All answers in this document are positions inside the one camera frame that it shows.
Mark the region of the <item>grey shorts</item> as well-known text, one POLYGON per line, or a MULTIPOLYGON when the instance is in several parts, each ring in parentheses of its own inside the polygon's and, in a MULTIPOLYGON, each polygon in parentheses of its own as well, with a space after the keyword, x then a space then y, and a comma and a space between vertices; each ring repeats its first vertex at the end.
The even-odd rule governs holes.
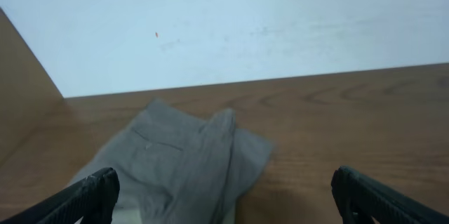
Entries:
POLYGON ((153 100, 74 179, 116 171, 114 223, 234 223, 273 149, 235 118, 225 109, 203 120, 153 100))

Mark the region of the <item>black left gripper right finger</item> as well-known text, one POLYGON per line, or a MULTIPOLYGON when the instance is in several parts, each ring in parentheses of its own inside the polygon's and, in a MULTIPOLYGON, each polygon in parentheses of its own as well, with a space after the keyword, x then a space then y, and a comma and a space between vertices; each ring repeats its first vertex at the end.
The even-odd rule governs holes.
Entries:
POLYGON ((332 177, 331 188, 344 224, 446 224, 448 217, 349 166, 332 177))

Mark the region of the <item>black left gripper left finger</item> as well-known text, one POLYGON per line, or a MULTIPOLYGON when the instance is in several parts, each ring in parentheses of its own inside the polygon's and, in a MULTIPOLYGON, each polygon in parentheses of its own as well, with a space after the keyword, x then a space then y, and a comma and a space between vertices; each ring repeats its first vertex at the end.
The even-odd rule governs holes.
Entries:
POLYGON ((110 224, 119 190, 116 171, 103 168, 1 224, 110 224))

